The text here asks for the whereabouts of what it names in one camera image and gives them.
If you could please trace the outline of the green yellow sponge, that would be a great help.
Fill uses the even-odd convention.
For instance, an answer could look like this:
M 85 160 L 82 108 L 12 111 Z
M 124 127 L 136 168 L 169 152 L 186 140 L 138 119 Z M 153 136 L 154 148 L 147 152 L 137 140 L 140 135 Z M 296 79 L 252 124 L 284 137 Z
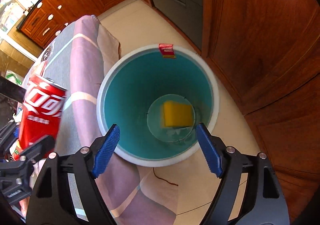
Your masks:
M 166 101 L 162 118 L 164 127 L 189 127 L 194 125 L 194 110 L 191 105 Z

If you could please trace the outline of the red cola can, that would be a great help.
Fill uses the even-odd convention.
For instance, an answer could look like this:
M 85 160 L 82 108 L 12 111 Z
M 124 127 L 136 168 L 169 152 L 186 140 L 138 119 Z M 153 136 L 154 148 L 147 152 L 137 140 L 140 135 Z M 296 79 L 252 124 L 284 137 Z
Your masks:
M 22 104 L 18 144 L 13 152 L 15 160 L 42 137 L 57 138 L 66 92 L 67 89 L 51 79 L 37 74 L 30 76 Z

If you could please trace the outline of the teal trash bin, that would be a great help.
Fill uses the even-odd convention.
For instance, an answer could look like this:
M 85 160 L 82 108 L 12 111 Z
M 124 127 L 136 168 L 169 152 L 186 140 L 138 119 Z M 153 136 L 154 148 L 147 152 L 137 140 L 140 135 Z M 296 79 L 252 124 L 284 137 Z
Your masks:
M 199 150 L 195 125 L 213 130 L 219 114 L 219 88 L 206 62 L 196 53 L 173 47 L 165 58 L 159 45 L 136 49 L 116 62 L 101 83 L 97 120 L 101 133 L 120 128 L 116 154 L 141 166 L 169 166 Z M 166 102 L 190 105 L 194 122 L 188 127 L 165 127 Z

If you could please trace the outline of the plaid tablecloth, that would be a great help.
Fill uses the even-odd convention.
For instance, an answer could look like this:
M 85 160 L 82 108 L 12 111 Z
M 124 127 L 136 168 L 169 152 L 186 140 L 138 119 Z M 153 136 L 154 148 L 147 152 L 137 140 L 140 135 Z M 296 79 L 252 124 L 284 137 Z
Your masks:
M 67 155 L 101 136 L 97 121 L 98 91 L 107 72 L 119 61 L 120 44 L 95 16 L 67 26 L 30 69 L 67 89 L 56 152 Z M 96 180 L 117 224 L 173 224 L 178 186 L 156 176 L 153 168 L 113 155 Z

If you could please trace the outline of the green white sack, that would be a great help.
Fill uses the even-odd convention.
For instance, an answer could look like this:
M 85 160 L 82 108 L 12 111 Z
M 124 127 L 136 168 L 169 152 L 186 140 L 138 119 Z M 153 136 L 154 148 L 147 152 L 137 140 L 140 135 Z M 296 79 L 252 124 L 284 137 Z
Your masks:
M 20 87 L 22 86 L 23 77 L 14 73 L 11 70 L 6 71 L 5 78 L 8 79 L 9 81 L 13 82 L 16 85 L 19 85 Z

